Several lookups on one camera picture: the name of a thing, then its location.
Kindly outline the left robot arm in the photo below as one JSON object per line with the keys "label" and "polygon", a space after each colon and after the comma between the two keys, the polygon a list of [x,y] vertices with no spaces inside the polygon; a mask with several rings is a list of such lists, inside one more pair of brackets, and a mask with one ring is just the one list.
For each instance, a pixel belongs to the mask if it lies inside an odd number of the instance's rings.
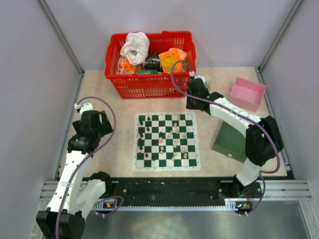
{"label": "left robot arm", "polygon": [[84,173],[100,144],[113,129],[104,111],[90,102],[76,104],[80,120],[73,122],[76,131],[68,141],[66,161],[56,190],[45,210],[38,211],[36,222],[47,239],[80,239],[86,219],[99,197],[109,197],[113,185],[106,173],[98,173],[80,191]]}

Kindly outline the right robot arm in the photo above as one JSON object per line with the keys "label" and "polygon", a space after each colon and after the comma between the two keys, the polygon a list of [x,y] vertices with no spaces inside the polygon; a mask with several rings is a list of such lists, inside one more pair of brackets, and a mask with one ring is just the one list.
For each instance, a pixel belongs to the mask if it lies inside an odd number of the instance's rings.
{"label": "right robot arm", "polygon": [[236,196],[246,196],[251,191],[250,184],[257,180],[259,174],[279,171],[279,152],[284,145],[272,116],[258,117],[230,103],[222,94],[210,93],[205,86],[205,78],[200,75],[191,76],[187,83],[186,107],[223,120],[245,137],[246,159],[232,185]]}

